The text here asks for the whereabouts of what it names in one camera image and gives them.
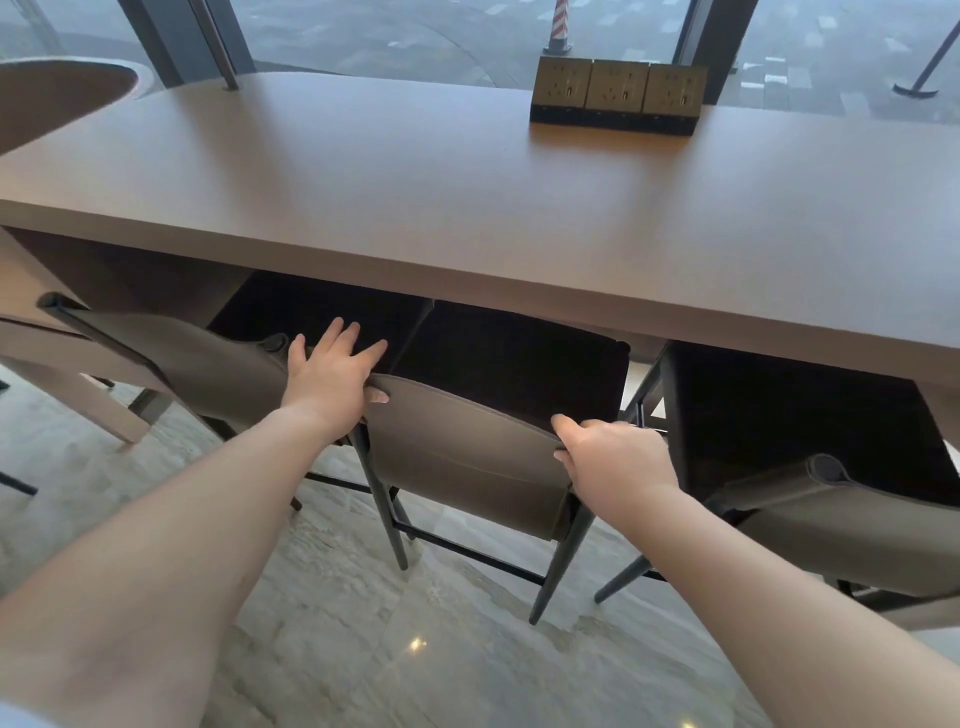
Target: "outdoor ground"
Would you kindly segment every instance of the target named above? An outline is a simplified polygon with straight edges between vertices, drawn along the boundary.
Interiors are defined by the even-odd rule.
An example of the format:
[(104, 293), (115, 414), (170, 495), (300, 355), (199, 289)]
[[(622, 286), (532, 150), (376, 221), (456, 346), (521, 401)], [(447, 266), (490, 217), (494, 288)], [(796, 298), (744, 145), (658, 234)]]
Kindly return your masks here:
[[(145, 59), (115, 0), (39, 0), (69, 53)], [(571, 0), (574, 55), (669, 61), (686, 0)], [(234, 0), (265, 67), (530, 88), (554, 0)], [(720, 103), (960, 123), (960, 46), (927, 83), (896, 96), (953, 24), (948, 0), (759, 0)], [(0, 0), (0, 55), (42, 52), (12, 0)]]

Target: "right hand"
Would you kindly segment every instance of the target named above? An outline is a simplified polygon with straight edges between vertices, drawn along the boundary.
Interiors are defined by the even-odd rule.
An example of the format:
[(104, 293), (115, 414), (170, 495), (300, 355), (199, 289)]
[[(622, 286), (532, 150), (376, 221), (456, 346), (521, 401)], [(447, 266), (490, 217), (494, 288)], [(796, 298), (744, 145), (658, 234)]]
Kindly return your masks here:
[(566, 448), (554, 454), (566, 467), (574, 492), (621, 533), (636, 524), (652, 493), (679, 492), (666, 443), (655, 430), (600, 420), (577, 425), (566, 415), (554, 415), (551, 422)]

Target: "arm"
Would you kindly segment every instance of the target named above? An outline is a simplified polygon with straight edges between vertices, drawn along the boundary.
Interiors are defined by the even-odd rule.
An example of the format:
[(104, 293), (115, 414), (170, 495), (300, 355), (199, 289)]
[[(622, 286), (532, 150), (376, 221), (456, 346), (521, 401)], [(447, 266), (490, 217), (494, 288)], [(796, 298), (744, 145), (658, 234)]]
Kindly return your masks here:
[(386, 350), (336, 319), (291, 346), (282, 406), (67, 547), (0, 602), (0, 699), (73, 726), (196, 725), (220, 640), (303, 475), (360, 418)]
[(775, 724), (956, 722), (960, 668), (683, 493), (656, 432), (554, 427), (577, 494), (681, 594)]

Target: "leather chair back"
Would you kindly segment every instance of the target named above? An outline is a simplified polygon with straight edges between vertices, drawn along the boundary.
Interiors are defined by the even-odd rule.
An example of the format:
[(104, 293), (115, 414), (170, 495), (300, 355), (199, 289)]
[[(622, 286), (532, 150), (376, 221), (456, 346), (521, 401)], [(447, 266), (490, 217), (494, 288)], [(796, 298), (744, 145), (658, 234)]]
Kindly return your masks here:
[(390, 395), (366, 409), (369, 458), (385, 485), (542, 539), (563, 536), (570, 482), (553, 433), (399, 376), (371, 384)]
[(960, 591), (960, 508), (869, 488), (829, 455), (727, 483), (710, 503), (756, 509), (740, 530), (801, 569), (904, 595)]
[(47, 294), (37, 305), (150, 369), (198, 415), (240, 430), (280, 405), (287, 380), (283, 338), (240, 343), (168, 316), (90, 311), (59, 294)]

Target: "left hand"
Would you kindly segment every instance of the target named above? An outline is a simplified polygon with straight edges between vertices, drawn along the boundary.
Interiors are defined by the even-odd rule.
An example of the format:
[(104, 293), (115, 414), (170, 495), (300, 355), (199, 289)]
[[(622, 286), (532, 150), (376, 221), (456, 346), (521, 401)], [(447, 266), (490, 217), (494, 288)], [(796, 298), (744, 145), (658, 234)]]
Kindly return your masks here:
[(313, 418), (331, 441), (356, 427), (365, 401), (387, 401), (383, 392), (364, 389), (371, 370), (387, 350), (387, 342), (381, 339), (353, 354), (359, 333), (359, 324), (344, 329), (344, 320), (337, 317), (309, 357), (303, 334), (297, 335), (287, 354), (287, 389), (280, 408)]

